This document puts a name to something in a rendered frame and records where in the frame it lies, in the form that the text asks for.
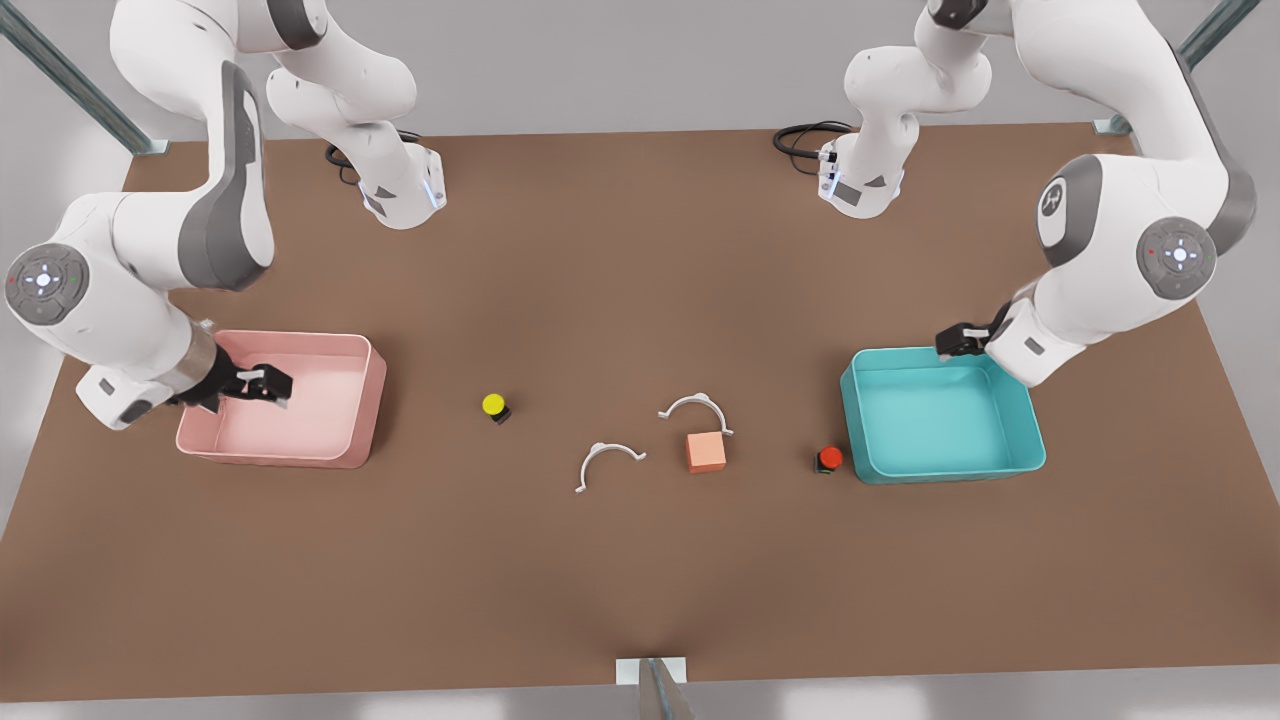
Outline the blue storage box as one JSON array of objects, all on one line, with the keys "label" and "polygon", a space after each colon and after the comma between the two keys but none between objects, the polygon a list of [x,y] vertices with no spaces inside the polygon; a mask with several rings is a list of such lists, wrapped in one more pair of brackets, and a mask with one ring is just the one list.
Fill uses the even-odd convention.
[{"label": "blue storage box", "polygon": [[867,484],[993,480],[1046,462],[1029,389],[986,355],[864,348],[840,391],[854,471]]}]

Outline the silver frame post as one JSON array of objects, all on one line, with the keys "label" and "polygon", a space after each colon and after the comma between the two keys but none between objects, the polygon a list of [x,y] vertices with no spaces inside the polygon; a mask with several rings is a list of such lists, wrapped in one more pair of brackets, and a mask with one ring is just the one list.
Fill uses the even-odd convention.
[{"label": "silver frame post", "polygon": [[166,140],[148,137],[12,0],[0,0],[0,35],[133,156],[166,154]]},{"label": "silver frame post", "polygon": [[[1181,41],[1178,54],[1189,70],[1202,63],[1263,0],[1219,0],[1206,18]],[[1128,136],[1132,126],[1115,114],[1105,120],[1093,120],[1093,129],[1101,136]]]},{"label": "silver frame post", "polygon": [[686,682],[687,659],[684,656],[614,661],[616,685],[635,685],[637,689],[639,720],[695,720],[684,696]]}]

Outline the pink storage box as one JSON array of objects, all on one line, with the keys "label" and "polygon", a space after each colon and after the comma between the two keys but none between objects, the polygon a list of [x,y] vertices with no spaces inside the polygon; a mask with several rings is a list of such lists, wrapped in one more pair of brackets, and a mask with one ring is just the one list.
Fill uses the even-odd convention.
[{"label": "pink storage box", "polygon": [[179,451],[215,462],[289,468],[362,466],[371,452],[387,363],[361,334],[219,331],[241,366],[270,364],[293,379],[284,407],[225,398],[219,413],[188,407]]}]

